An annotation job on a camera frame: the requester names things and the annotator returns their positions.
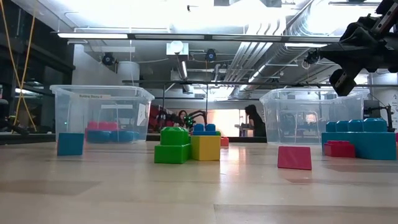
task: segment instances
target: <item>yellow block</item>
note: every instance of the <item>yellow block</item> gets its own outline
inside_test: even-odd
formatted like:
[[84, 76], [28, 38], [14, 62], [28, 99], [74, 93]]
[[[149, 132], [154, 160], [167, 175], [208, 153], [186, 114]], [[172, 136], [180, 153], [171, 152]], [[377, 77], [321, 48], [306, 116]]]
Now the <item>yellow block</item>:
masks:
[[220, 159], [221, 136], [191, 136], [192, 159], [218, 161]]

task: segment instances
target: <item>clear plastic bin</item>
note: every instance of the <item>clear plastic bin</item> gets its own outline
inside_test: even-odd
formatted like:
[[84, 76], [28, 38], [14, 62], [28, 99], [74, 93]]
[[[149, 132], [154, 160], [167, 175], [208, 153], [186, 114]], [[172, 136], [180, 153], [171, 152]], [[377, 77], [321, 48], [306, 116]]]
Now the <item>clear plastic bin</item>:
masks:
[[338, 96], [333, 89], [284, 88], [260, 98], [264, 105], [267, 142], [320, 144], [329, 121], [363, 119], [368, 89]]
[[145, 141], [155, 98], [136, 86], [52, 85], [59, 133], [84, 133], [88, 143]]

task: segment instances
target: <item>green block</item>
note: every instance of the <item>green block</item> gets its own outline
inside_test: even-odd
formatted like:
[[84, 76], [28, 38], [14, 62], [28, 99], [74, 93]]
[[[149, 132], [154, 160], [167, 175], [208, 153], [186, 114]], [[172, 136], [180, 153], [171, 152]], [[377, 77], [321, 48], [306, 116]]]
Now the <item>green block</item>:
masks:
[[166, 127], [160, 132], [160, 145], [182, 146], [189, 144], [188, 131], [181, 127]]
[[191, 144], [182, 146], [155, 146], [155, 163], [183, 164], [190, 158]]

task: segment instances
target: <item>rope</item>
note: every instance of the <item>rope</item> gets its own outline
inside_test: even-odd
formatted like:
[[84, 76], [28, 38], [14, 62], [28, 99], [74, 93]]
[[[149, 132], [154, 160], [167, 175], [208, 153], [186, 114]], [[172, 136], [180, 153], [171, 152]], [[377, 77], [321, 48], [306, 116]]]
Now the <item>rope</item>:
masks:
[[25, 80], [26, 71], [27, 71], [27, 64], [28, 64], [28, 61], [29, 61], [30, 45], [32, 43], [33, 30], [34, 30], [34, 26], [35, 26], [35, 18], [36, 18], [36, 9], [35, 8], [36, 8], [36, 6], [34, 7], [34, 10], [33, 10], [32, 26], [30, 27], [29, 43], [28, 43], [28, 48], [27, 48], [27, 55], [26, 55], [26, 60], [25, 60], [24, 73], [23, 73], [21, 81], [19, 80], [18, 70], [17, 70], [16, 64], [15, 64], [15, 61], [14, 61], [14, 57], [12, 56], [12, 49], [11, 49], [10, 37], [9, 37], [9, 33], [8, 33], [6, 14], [4, 12], [5, 10], [4, 10], [4, 4], [3, 4], [2, 0], [0, 0], [0, 6], [1, 6], [1, 12], [2, 12], [2, 19], [3, 19], [3, 22], [4, 22], [4, 28], [6, 30], [6, 38], [7, 38], [8, 50], [9, 50], [10, 58], [11, 58], [11, 62], [12, 62], [12, 67], [14, 69], [14, 74], [16, 76], [18, 87], [21, 90], [19, 92], [19, 98], [18, 98], [17, 111], [16, 111], [16, 115], [15, 115], [14, 125], [16, 125], [16, 123], [17, 123], [18, 114], [19, 114], [19, 106], [20, 106], [21, 99], [22, 99], [23, 102], [24, 102], [24, 105], [25, 105], [25, 109], [27, 111], [27, 115], [29, 116], [30, 122], [32, 122], [33, 128], [35, 129], [35, 131], [37, 131], [36, 130], [36, 125], [33, 122], [32, 116], [30, 115], [30, 112], [29, 112], [29, 108], [28, 108], [28, 106], [26, 104], [26, 100], [24, 98], [24, 93], [22, 91], [23, 87], [24, 87], [24, 80]]

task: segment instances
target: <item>red block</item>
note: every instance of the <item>red block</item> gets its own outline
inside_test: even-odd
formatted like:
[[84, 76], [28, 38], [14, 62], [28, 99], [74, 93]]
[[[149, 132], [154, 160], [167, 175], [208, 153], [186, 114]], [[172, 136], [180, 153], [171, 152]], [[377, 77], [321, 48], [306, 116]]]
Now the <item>red block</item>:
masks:
[[279, 146], [278, 168], [312, 170], [309, 147]]
[[229, 138], [221, 137], [221, 147], [229, 147]]
[[323, 149], [326, 156], [355, 158], [355, 146], [349, 141], [328, 141]]

